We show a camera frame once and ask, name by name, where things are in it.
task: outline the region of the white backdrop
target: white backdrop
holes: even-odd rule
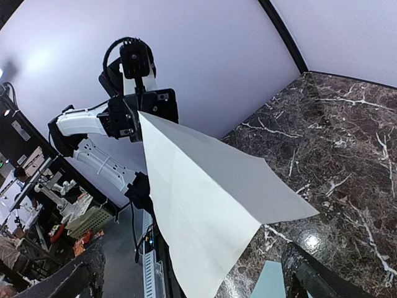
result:
[[[271,0],[309,70],[397,87],[395,0]]]
[[[47,137],[47,123],[68,104],[108,98],[97,78],[105,51],[124,36],[152,48],[158,87],[176,91],[180,123],[215,137],[298,77],[257,0],[25,0],[0,31],[2,79],[14,83],[20,109]],[[92,139],[145,171],[141,144]],[[72,164],[117,204],[127,202],[105,179]]]

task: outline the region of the cable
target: cable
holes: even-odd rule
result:
[[[12,101],[14,102],[14,104],[16,105],[16,107],[18,107],[18,104],[17,104],[17,94],[16,94],[16,92],[15,92],[14,86],[13,86],[10,82],[4,82],[3,85],[8,85],[8,86],[11,88],[11,90],[12,90]]]
[[[42,169],[41,171],[38,171],[38,177],[40,177],[47,169]],[[24,186],[27,186],[29,184],[36,185],[38,183],[41,183],[41,181],[29,181],[28,183],[25,183]]]
[[[146,232],[144,234],[142,234],[142,237],[139,240],[138,249],[135,251],[135,263],[139,262],[139,255],[140,255],[139,254],[139,249],[140,249],[141,245],[143,244],[144,240],[146,239],[146,237],[148,236],[148,234],[150,232],[149,231],[150,228],[153,228],[153,223],[146,229]]]
[[[132,238],[134,240],[134,245],[135,245],[135,253],[138,251],[138,244],[136,242],[136,235],[135,235],[135,212],[134,212],[134,206],[132,204],[132,201],[130,201],[130,205],[131,205],[131,218],[132,218]]]
[[[52,146],[51,145],[51,132],[50,132],[50,129],[48,129],[48,142],[49,142],[50,146]]]
[[[97,104],[97,105],[94,106],[94,107],[90,107],[87,111],[95,110],[97,107],[100,107],[101,105],[105,104],[105,103],[108,102],[108,101],[109,101],[109,100],[106,100],[106,101],[104,101],[104,102],[101,102],[100,104]]]
[[[117,94],[120,94],[120,93],[121,93],[121,90],[118,90],[118,89],[117,89],[117,86],[116,86],[116,85],[112,82],[112,80],[110,79],[109,72],[108,72],[108,69],[107,69],[107,62],[108,62],[108,60],[109,60],[110,53],[112,52],[112,50],[113,50],[115,47],[117,47],[117,45],[119,45],[119,44],[122,43],[122,42],[127,42],[127,41],[133,40],[133,39],[134,39],[134,38],[132,38],[132,37],[123,37],[123,38],[120,38],[120,39],[116,40],[114,43],[112,43],[112,44],[110,45],[110,47],[107,49],[106,53],[105,53],[104,62],[103,62],[103,64],[102,64],[102,67],[103,67],[103,70],[104,70],[104,76],[105,76],[105,79],[107,80],[107,82],[109,83],[110,87],[111,87],[111,88],[113,89],[113,91],[114,91],[115,93],[117,93]]]

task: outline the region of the folded paper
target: folded paper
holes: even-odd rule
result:
[[[214,297],[261,224],[318,212],[263,158],[140,112],[156,220],[187,297]]]

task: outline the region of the table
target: table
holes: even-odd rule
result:
[[[397,297],[396,98],[395,89],[305,73],[223,139],[265,158],[320,214],[263,225],[217,297],[250,297],[285,239],[370,294]]]
[[[46,169],[50,167],[52,164],[53,160],[51,158],[47,158],[44,163],[39,167],[39,169],[36,171],[36,173],[29,179],[29,181],[24,185],[24,188],[18,195],[18,198],[15,200],[13,205],[10,207],[10,212],[13,211],[14,209],[18,208],[19,204],[24,200],[25,196],[27,193],[34,187],[34,182],[37,181],[37,179],[42,175],[42,173],[45,172]]]

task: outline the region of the black robot arm segment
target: black robot arm segment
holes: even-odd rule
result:
[[[107,65],[111,50],[120,43],[123,43],[120,58],[109,67],[106,66],[99,78],[112,97],[89,109],[68,106],[48,124],[48,128],[54,146],[63,156],[75,158],[90,166],[129,197],[137,207],[152,214],[153,206],[151,202],[147,204],[147,176],[127,169],[97,148],[87,136],[96,133],[116,139],[129,137],[131,142],[140,142],[142,132],[138,111],[178,123],[175,91],[157,90],[153,54],[147,44],[136,38],[122,38],[108,49],[104,65]]]

